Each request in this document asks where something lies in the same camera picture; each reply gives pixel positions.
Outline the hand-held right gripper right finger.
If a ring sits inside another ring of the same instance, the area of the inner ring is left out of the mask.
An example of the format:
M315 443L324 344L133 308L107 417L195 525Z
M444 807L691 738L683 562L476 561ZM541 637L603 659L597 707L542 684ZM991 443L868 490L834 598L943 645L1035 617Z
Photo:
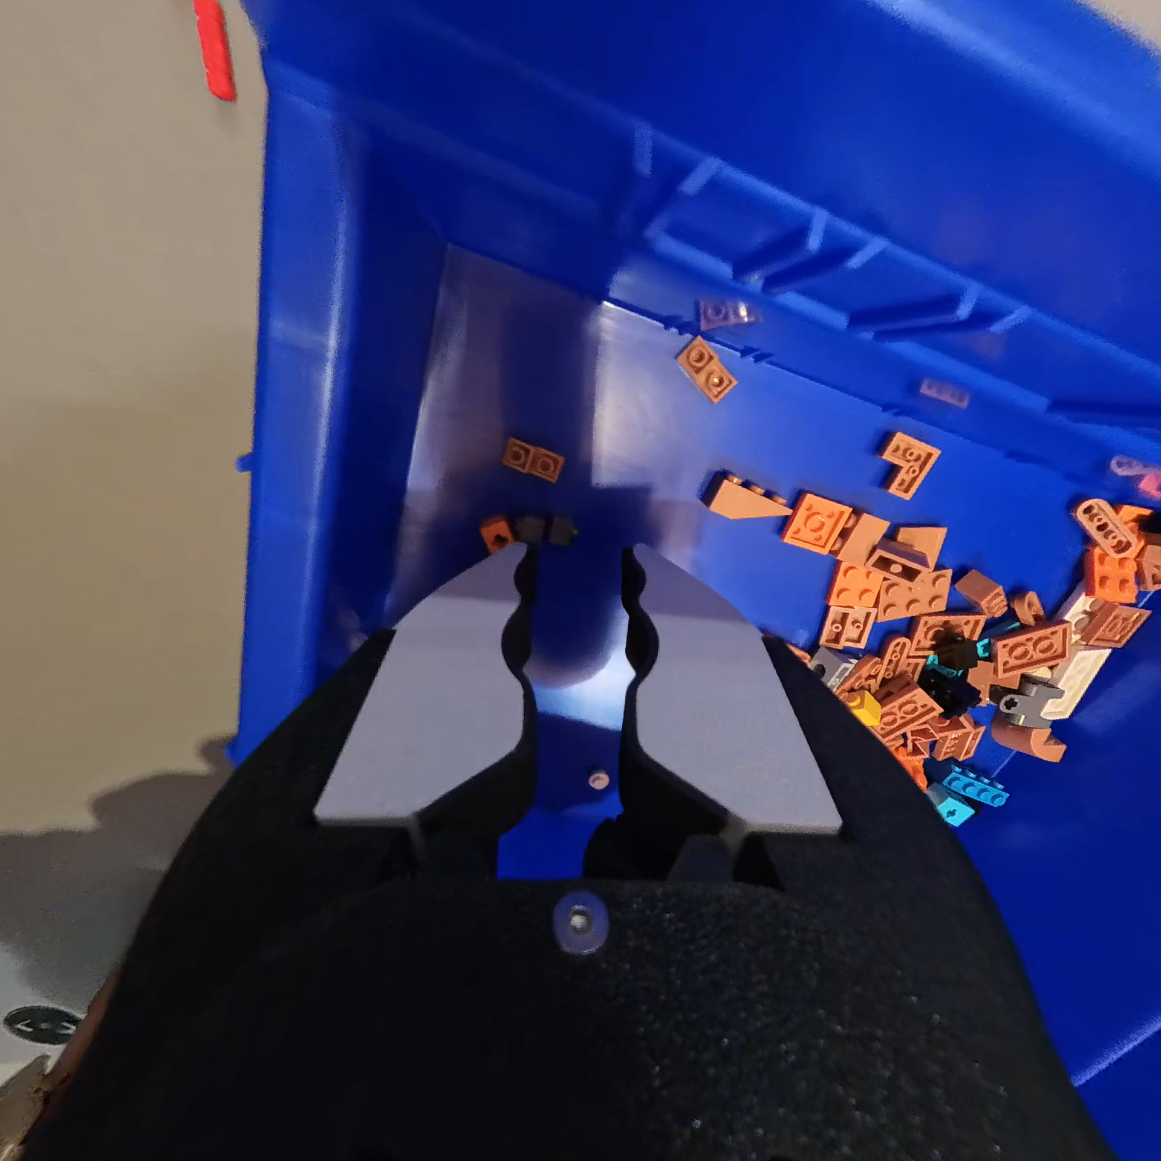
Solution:
M762 631L637 544L622 559L633 669L619 797L655 839L838 834L842 818Z

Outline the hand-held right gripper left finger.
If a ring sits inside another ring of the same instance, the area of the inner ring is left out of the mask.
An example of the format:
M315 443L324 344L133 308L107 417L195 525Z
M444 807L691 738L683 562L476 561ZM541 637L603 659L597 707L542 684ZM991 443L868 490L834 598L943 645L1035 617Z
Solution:
M509 830L528 812L536 562L530 546L507 546L397 623L314 808L319 823Z

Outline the blue plastic bin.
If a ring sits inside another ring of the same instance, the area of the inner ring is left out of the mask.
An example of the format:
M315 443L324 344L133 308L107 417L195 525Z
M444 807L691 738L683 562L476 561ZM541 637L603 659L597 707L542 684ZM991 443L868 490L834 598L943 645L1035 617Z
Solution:
M1158 49L1085 2L243 2L268 84L236 754L550 494L806 646L722 468L1045 599L1158 489ZM737 378L713 403L676 355ZM941 456L883 489L901 431ZM563 454L549 483L500 463Z

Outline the red ribbed pin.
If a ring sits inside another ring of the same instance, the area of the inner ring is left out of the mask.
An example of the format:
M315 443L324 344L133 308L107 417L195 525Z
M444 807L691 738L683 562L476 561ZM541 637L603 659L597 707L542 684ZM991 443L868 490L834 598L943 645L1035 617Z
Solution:
M220 100L234 103L238 87L223 4L195 0L194 13L207 89Z

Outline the grey desk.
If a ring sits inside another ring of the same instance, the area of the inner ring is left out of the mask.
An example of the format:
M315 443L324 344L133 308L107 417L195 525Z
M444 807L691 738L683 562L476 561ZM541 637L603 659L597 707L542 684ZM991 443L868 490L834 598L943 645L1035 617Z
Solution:
M267 87L3 2L3 944L112 964L238 725Z

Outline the pile of mixed small bricks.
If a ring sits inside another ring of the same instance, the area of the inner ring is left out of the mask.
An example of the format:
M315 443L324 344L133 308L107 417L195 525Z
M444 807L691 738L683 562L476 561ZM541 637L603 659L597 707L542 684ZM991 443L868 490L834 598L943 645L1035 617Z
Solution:
M1049 613L1030 588L941 568L943 526L889 526L850 511L811 652L791 651L886 746L944 822L1009 792L976 768L986 738L1006 753L1064 758L1055 727L1080 707L1158 593L1158 508L1078 503L1078 586Z

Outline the brown wedge slope brick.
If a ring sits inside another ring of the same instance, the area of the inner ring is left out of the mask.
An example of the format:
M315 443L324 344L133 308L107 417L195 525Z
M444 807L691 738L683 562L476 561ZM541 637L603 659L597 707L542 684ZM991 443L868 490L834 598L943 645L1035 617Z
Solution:
M792 514L784 497L729 471L717 471L701 496L713 514L729 519L785 518Z

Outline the brown L-shaped plate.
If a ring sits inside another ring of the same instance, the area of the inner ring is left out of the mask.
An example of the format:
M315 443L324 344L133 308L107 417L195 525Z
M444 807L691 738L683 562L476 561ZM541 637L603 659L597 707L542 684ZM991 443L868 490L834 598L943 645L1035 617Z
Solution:
M883 489L897 499L912 500L932 472L941 450L901 431L894 431L885 439L878 456L892 468L882 485Z

